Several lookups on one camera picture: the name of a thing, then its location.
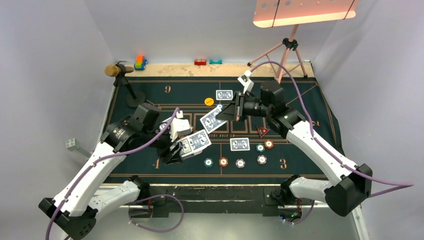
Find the dealt card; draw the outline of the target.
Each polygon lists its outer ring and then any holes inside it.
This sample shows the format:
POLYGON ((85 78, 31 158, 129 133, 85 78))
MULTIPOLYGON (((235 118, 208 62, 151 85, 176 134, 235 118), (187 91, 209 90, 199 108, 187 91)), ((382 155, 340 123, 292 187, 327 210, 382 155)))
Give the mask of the dealt card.
POLYGON ((229 144, 232 152, 250 150, 250 141, 248 137, 230 138, 229 144))
POLYGON ((215 99, 217 101, 230 101, 234 97, 233 90, 216 90, 215 99))

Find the blue playing card deck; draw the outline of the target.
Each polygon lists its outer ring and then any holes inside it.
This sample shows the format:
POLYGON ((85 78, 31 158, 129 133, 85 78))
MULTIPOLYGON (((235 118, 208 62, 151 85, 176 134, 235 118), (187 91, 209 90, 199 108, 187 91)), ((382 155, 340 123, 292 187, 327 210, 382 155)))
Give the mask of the blue playing card deck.
POLYGON ((212 144, 205 129, 183 137, 177 143, 181 146, 179 155, 183 160, 200 154, 212 144))

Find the playing card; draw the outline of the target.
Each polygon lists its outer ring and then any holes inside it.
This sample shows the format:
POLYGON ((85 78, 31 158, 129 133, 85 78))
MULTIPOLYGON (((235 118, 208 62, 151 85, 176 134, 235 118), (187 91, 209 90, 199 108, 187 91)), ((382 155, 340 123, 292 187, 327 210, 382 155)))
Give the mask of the playing card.
POLYGON ((214 132, 228 122, 227 120, 216 118, 216 116, 221 113, 223 109, 224 106, 222 104, 218 104, 214 109, 200 118, 200 123, 202 124, 207 134, 214 132))

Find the blue green chip stack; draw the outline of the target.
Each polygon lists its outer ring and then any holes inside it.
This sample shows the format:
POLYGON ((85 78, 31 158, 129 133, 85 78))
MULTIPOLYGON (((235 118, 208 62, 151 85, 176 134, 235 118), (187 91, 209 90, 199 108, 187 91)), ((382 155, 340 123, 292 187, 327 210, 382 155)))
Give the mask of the blue green chip stack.
POLYGON ((214 161, 211 158, 206 158, 203 163, 206 168, 211 168, 214 165, 214 161))

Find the orange chip stack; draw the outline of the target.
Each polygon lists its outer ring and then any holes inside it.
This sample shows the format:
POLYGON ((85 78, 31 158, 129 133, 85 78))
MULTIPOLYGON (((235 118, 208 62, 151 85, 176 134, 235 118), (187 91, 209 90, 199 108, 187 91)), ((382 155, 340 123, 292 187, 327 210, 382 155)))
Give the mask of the orange chip stack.
POLYGON ((226 157, 221 157, 218 163, 221 167, 227 167, 229 164, 229 160, 226 157))

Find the brown white chip stack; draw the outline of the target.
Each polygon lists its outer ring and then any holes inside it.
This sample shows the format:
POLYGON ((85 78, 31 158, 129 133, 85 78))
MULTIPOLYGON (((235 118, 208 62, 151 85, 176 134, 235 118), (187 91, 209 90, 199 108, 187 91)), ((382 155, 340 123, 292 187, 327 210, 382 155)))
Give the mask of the brown white chip stack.
POLYGON ((246 162, 243 159, 237 159, 235 162, 237 168, 244 168, 246 166, 246 162))

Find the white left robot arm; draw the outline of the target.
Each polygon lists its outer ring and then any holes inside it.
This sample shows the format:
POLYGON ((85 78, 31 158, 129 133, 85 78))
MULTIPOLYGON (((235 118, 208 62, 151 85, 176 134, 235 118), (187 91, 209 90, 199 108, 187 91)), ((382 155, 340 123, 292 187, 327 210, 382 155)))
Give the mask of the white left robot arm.
POLYGON ((146 148, 157 149, 160 160, 182 159, 178 139, 191 133, 189 121, 178 108, 164 121, 160 116, 157 107, 143 103, 133 114, 106 128, 91 157, 71 182, 55 197, 43 198, 39 203, 39 209, 49 217, 49 229, 57 225, 68 240, 81 240, 97 221, 115 209, 153 199, 149 183, 136 175, 106 193, 96 195, 96 191, 127 156, 146 148))

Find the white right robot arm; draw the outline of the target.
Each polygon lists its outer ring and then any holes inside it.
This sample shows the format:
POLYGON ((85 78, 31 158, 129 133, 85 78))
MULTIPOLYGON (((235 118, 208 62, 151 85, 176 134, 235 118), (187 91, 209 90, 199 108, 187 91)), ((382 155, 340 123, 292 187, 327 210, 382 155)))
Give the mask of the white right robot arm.
POLYGON ((284 90, 277 81, 261 83, 260 97, 238 92, 216 118, 239 121, 247 116, 264 117, 271 130, 300 149, 327 178, 293 175, 280 185, 280 193, 272 196, 280 206, 310 199, 326 203, 334 213, 345 217, 369 198, 372 169, 349 160, 316 133, 301 113, 287 106, 284 90))

